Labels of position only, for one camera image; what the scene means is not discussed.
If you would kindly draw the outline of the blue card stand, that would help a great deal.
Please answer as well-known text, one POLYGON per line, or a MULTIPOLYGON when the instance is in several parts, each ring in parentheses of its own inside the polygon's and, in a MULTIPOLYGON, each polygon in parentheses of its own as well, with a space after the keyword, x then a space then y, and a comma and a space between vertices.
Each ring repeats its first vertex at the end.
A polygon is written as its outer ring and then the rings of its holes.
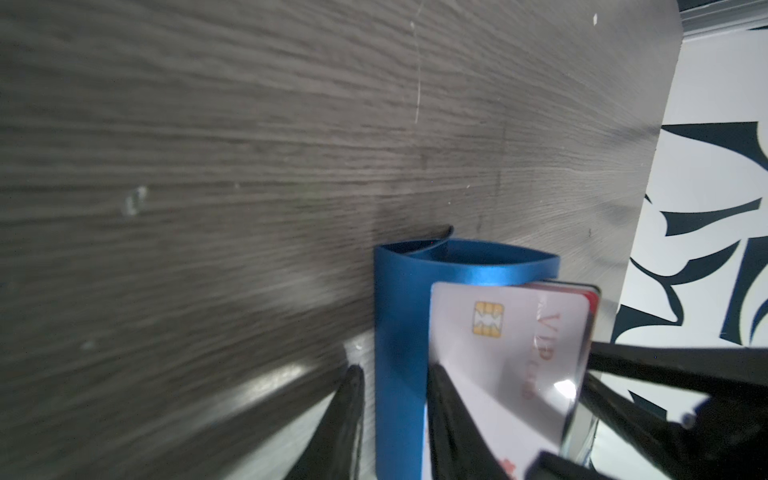
POLYGON ((374 249, 376 475, 418 479, 426 433, 431 289, 436 282, 514 286, 555 279, 558 255, 502 243, 437 238, 374 249))

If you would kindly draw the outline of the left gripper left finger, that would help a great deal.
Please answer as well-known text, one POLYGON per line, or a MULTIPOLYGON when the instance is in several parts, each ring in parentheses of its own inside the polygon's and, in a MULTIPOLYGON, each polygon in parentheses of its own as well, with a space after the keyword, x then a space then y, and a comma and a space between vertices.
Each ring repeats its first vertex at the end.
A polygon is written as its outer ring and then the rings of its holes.
POLYGON ((358 479, 364 411, 364 370, 351 365, 307 447, 284 479, 358 479))

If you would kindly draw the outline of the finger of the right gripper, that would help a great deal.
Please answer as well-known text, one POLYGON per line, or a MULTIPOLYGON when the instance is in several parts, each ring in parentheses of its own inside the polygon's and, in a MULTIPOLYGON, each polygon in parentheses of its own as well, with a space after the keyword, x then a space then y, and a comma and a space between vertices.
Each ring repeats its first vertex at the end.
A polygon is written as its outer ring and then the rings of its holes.
POLYGON ((715 404, 767 405, 767 351, 648 348, 593 343, 588 368, 708 396, 715 404))
POLYGON ((656 468, 700 468, 695 442, 698 409, 684 421, 667 422, 619 395, 587 373, 580 402, 656 468))

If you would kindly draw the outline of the white VIP credit card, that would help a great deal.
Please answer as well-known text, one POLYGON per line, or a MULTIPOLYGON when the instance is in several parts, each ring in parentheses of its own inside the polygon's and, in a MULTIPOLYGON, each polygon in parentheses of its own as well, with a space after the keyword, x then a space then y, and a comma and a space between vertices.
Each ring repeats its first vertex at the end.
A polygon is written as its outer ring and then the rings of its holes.
POLYGON ((559 281, 431 288, 429 359, 511 479, 562 449, 600 298, 596 286, 559 281))

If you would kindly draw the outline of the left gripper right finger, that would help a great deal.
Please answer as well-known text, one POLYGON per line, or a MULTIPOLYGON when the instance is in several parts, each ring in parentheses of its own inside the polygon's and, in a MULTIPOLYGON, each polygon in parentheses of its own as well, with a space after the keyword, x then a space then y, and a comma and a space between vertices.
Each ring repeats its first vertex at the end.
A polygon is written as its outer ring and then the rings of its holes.
POLYGON ((427 416, 433 479, 508 479, 439 364, 428 369, 427 416))

